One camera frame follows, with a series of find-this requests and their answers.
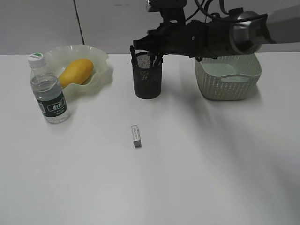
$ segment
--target mango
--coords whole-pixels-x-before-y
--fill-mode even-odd
[[[60,84],[63,88],[71,83],[83,84],[91,75],[93,68],[94,64],[89,59],[75,60],[60,75]]]

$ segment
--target plastic bottle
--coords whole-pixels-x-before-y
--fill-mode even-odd
[[[60,82],[48,67],[43,54],[31,54],[28,62],[31,88],[46,121],[61,123],[67,120],[70,113]]]

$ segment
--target white eraser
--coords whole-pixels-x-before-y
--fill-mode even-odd
[[[133,136],[133,144],[135,145],[136,148],[141,147],[142,142],[141,142],[139,127],[137,125],[131,126],[131,130]]]

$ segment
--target black mesh pen holder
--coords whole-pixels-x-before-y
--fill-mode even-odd
[[[141,52],[132,56],[135,94],[142,99],[153,99],[161,93],[163,60],[161,56]]]

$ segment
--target light green basket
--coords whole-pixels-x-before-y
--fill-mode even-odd
[[[262,74],[254,54],[195,60],[195,70],[201,93],[208,99],[220,101],[247,98]]]

